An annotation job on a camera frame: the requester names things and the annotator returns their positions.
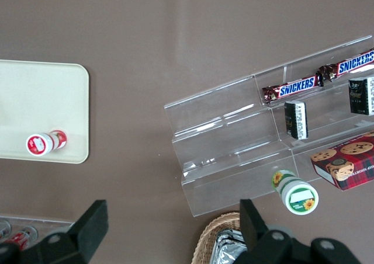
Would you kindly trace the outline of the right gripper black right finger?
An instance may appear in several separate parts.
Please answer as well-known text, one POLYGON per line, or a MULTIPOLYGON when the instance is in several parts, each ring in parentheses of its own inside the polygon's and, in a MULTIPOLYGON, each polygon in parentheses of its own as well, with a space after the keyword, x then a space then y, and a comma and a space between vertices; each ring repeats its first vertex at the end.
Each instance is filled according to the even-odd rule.
POLYGON ((251 199, 240 200, 240 231, 248 251, 269 231, 251 199))

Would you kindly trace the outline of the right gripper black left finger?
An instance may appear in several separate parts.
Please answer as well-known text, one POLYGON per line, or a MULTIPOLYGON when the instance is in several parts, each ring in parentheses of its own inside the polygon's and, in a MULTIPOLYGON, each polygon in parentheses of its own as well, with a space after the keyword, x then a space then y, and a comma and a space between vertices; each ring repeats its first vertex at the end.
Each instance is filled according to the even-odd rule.
POLYGON ((108 232, 108 204, 95 200, 71 226, 68 235, 81 256, 93 256, 108 232))

